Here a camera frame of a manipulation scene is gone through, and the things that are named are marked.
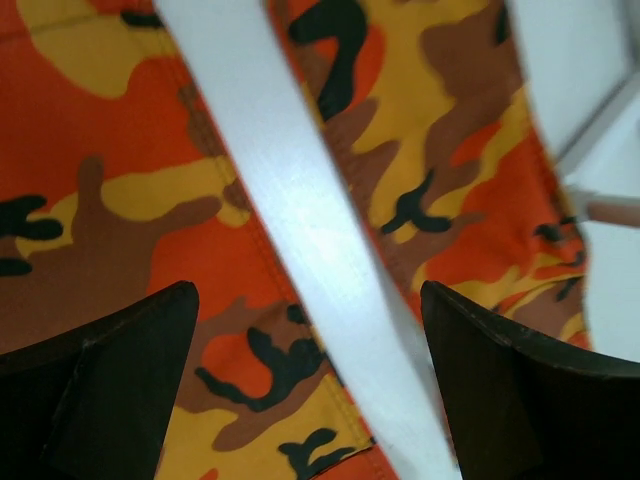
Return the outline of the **orange camouflage trousers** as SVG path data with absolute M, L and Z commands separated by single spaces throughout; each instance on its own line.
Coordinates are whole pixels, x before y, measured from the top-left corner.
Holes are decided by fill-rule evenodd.
M 503 1 L 272 1 L 413 311 L 434 280 L 577 347 L 586 246 Z M 176 281 L 200 311 L 161 479 L 391 479 L 148 1 L 1 5 L 1 348 Z

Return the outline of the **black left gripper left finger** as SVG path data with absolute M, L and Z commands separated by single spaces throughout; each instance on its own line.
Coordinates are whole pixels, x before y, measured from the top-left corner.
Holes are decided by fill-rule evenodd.
M 198 310 L 182 281 L 3 354 L 2 478 L 153 478 Z

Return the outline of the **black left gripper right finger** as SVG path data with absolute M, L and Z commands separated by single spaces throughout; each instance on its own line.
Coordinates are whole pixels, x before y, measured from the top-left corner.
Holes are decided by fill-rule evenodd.
M 465 479 L 636 479 L 639 365 L 427 281 L 421 313 Z

